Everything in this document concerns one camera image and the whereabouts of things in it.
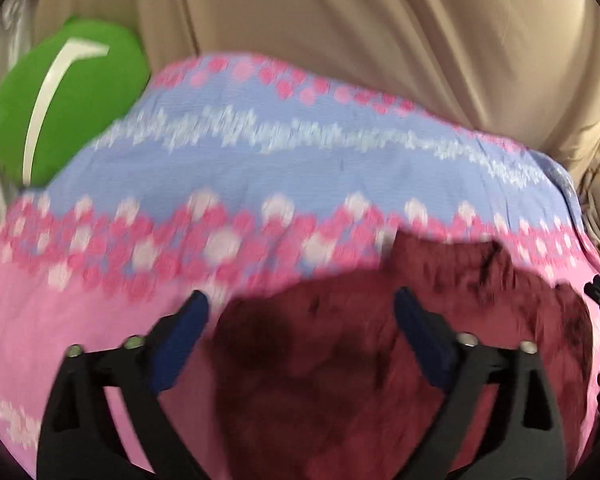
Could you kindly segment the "dark red quilted jacket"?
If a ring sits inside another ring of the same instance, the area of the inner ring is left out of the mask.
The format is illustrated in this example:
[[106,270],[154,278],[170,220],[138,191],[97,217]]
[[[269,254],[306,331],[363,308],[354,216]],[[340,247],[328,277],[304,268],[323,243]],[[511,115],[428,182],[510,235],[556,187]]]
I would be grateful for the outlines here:
[[377,269],[227,305],[210,352],[233,478],[389,479],[399,471],[443,399],[396,325],[393,296],[403,287],[484,344],[538,345],[567,462],[577,463],[593,361],[581,296],[518,268],[498,243],[402,232]]

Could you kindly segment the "pink blue floral bedsheet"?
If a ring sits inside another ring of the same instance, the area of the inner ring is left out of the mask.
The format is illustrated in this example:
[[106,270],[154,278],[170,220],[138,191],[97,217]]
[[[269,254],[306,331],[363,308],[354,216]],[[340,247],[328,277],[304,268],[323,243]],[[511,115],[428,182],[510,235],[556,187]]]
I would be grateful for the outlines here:
[[220,312],[374,264],[401,226],[495,238],[574,288],[600,272],[573,183],[542,153],[263,56],[170,66],[0,224],[0,439],[33,474],[70,344],[114,347],[194,289]]

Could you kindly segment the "green pillow white stripe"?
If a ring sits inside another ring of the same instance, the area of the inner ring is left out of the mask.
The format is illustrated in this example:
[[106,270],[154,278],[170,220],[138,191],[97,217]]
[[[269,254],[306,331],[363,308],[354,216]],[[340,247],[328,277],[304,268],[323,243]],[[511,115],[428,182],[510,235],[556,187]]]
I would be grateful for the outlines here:
[[134,32],[70,18],[0,83],[0,169],[24,188],[46,185],[132,107],[149,77]]

